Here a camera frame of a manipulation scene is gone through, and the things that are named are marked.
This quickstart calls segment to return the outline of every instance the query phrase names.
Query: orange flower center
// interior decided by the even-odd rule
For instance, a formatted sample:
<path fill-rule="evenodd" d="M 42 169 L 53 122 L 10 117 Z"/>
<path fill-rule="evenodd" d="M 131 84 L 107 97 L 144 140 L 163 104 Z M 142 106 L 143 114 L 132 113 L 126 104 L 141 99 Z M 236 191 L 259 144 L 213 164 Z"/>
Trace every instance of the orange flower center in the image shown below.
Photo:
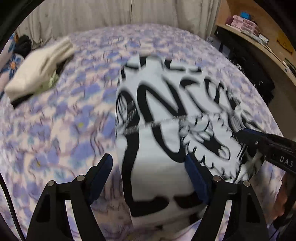
<path fill-rule="evenodd" d="M 11 63 L 10 63 L 10 68 L 11 68 L 11 69 L 15 69 L 15 68 L 16 68 L 16 64 L 15 64 L 15 62 L 11 62 Z"/>

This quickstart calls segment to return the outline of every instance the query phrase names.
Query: floral bedsheet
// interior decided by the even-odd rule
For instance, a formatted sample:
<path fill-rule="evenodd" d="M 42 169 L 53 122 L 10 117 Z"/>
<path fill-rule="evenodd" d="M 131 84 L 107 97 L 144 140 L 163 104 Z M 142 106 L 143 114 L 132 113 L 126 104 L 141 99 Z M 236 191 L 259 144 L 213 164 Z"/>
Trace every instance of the floral bedsheet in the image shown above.
<path fill-rule="evenodd" d="M 107 240 L 191 240 L 199 222 L 170 233 L 134 229 L 124 202 L 115 152 L 115 99 L 119 71 L 137 54 L 162 57 L 200 66 L 230 86 L 265 131 L 281 132 L 266 104 L 249 80 L 213 46 L 187 31 L 156 24 L 101 28 L 70 35 L 77 51 L 59 82 L 16 110 L 4 95 L 0 102 L 0 172 L 12 196 L 26 234 L 37 200 L 49 180 L 73 180 L 97 165 L 104 153 L 114 159 L 113 170 L 92 209 Z M 252 179 L 269 215 L 283 172 L 264 163 Z M 225 211 L 217 240 L 222 240 L 230 206 Z M 0 211 L 16 230 L 4 195 Z M 71 205 L 69 223 L 80 240 Z"/>

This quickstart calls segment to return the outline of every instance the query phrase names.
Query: metal bolt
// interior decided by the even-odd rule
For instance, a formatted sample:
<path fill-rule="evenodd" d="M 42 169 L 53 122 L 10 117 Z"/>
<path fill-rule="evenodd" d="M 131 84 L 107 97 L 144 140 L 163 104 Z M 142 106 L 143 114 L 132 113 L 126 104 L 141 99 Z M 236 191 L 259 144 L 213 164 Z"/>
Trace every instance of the metal bolt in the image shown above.
<path fill-rule="evenodd" d="M 219 176 L 213 176 L 213 180 L 215 182 L 220 182 L 221 181 L 221 177 L 219 177 Z"/>
<path fill-rule="evenodd" d="M 84 178 L 85 178 L 84 175 L 79 175 L 76 179 L 77 179 L 77 181 L 81 182 L 84 180 Z"/>
<path fill-rule="evenodd" d="M 248 181 L 243 182 L 244 186 L 249 187 L 251 184 Z"/>
<path fill-rule="evenodd" d="M 53 180 L 49 181 L 49 182 L 47 183 L 47 185 L 48 185 L 49 187 L 53 186 L 53 185 L 54 185 L 54 181 L 53 181 Z"/>

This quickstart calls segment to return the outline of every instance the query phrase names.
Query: curtain fold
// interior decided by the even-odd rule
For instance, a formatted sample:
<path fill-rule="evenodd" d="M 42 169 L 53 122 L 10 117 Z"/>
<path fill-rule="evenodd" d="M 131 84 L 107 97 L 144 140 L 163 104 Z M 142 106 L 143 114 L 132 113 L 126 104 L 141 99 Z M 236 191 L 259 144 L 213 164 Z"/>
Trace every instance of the curtain fold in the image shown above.
<path fill-rule="evenodd" d="M 220 0 L 45 0 L 17 28 L 33 48 L 76 31 L 158 23 L 211 34 Z"/>

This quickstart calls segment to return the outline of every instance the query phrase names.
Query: printed graphic on garment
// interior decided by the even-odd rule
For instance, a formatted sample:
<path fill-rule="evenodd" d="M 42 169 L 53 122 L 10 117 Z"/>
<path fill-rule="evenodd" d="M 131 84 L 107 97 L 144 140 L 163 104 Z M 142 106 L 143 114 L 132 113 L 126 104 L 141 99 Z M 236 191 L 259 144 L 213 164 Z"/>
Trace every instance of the printed graphic on garment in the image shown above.
<path fill-rule="evenodd" d="M 231 90 L 200 67 L 130 59 L 118 81 L 116 146 L 133 223 L 200 210 L 184 167 L 188 153 L 228 182 L 249 180 L 261 156 L 234 138 L 245 127 L 260 130 Z"/>

